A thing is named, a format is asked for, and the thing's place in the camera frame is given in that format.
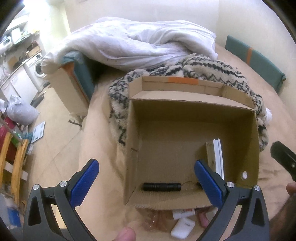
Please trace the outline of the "right hand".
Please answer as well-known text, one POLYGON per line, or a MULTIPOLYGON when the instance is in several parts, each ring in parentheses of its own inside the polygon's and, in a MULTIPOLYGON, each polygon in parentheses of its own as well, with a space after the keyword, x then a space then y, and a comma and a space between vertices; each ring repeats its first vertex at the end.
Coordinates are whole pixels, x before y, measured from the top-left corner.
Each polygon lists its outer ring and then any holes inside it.
POLYGON ((286 186, 289 198, 269 221, 270 240, 295 240, 295 182, 286 186))

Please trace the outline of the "left hand thumb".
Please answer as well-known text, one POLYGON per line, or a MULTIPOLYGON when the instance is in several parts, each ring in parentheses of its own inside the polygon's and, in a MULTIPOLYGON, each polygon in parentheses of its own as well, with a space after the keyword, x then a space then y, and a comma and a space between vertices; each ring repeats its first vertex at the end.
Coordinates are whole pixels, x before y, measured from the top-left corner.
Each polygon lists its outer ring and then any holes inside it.
POLYGON ((131 227, 124 227, 113 241, 136 241, 136 233, 131 227))

